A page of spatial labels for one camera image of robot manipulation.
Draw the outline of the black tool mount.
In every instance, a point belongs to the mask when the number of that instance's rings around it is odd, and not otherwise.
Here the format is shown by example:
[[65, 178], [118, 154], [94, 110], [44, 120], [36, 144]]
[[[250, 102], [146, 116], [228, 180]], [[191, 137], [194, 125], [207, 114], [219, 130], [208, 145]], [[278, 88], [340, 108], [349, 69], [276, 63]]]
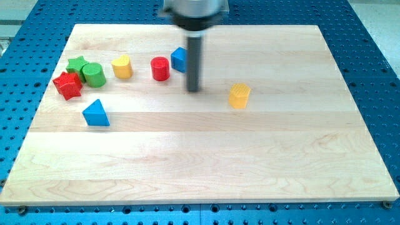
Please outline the black tool mount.
[[172, 14], [172, 21], [175, 25], [184, 29], [185, 31], [191, 32], [203, 31], [215, 26], [221, 21], [222, 18], [223, 15], [221, 13], [200, 18], [187, 17], [175, 13]]

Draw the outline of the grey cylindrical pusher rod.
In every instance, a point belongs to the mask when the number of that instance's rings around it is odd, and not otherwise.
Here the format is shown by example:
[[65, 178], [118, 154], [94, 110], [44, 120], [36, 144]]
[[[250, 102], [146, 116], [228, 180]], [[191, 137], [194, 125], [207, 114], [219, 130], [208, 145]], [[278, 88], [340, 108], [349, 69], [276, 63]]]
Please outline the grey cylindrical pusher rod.
[[186, 88], [189, 92], [199, 91], [202, 37], [187, 38]]

